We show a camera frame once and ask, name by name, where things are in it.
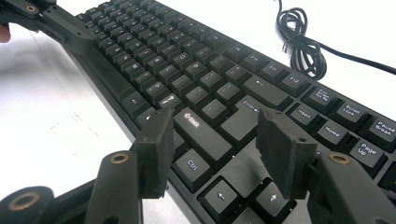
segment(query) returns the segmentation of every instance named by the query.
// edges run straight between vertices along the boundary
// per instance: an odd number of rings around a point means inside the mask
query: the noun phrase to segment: white surface
[[[58,0],[74,15],[102,2],[79,1],[76,7],[76,1]],[[161,2],[289,64],[275,28],[277,1]],[[390,1],[284,1],[284,9],[306,11],[307,36],[396,67],[392,5]],[[95,178],[105,155],[128,149],[131,143],[62,47],[42,33],[15,25],[11,30],[11,41],[0,44],[0,199],[35,185],[50,187],[57,196]],[[328,72],[321,83],[396,120],[396,76],[323,53]],[[168,207],[173,202],[167,197],[145,203],[149,203],[147,223],[187,222],[177,209]]]

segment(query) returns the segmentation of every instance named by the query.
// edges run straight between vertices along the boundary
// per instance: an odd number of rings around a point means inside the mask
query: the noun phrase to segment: ctrl text
[[[198,169],[198,166],[195,165],[194,161],[192,161],[192,160],[187,161],[187,164],[190,166],[190,168],[191,168],[192,170]]]

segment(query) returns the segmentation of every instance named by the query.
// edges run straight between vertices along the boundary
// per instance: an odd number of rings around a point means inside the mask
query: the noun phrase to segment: shift key
[[[182,110],[174,120],[177,132],[213,169],[218,170],[231,159],[233,147],[192,110]]]

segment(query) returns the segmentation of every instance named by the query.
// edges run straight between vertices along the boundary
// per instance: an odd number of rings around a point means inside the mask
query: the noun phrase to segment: cable
[[[288,47],[291,47],[292,49],[290,59],[291,68],[298,70],[315,80],[320,80],[324,77],[327,71],[326,60],[320,51],[321,49],[325,49],[339,57],[356,63],[363,63],[396,75],[396,69],[393,67],[345,54],[306,37],[305,32],[308,27],[308,18],[305,11],[299,7],[282,11],[282,1],[278,0],[278,2],[279,11],[276,17],[276,25],[281,35],[286,39],[283,50],[287,52]]]

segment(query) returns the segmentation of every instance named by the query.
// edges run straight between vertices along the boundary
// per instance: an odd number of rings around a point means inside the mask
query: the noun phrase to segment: black keyboard
[[[114,0],[77,15],[96,47],[75,55],[129,132],[172,107],[169,181],[203,223],[302,223],[255,148],[259,108],[274,108],[396,192],[396,122],[161,3]]]

